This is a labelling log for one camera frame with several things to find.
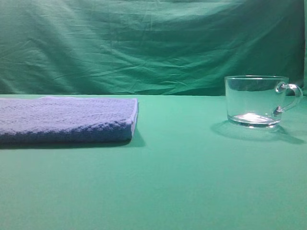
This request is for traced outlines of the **folded blue towel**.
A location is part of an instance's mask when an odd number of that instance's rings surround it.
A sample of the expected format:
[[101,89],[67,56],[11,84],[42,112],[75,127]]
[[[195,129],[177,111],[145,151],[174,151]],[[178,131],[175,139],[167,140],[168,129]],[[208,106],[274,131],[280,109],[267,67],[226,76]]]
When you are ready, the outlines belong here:
[[2,98],[0,142],[128,141],[134,135],[137,116],[136,98]]

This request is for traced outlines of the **green cloth backdrop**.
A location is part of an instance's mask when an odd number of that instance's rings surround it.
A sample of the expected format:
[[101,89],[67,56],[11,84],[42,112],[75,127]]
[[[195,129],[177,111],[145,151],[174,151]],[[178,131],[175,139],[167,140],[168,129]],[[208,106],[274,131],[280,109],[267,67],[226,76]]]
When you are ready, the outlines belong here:
[[2,94],[224,94],[233,75],[305,85],[304,0],[3,0]]

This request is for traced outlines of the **transparent glass cup with handle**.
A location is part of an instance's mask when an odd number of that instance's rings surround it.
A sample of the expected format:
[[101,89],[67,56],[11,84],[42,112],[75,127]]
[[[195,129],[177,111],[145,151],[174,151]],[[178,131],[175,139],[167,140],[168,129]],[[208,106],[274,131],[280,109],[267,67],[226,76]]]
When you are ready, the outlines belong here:
[[288,77],[227,76],[224,78],[227,119],[246,127],[274,127],[282,114],[297,106],[303,92]]

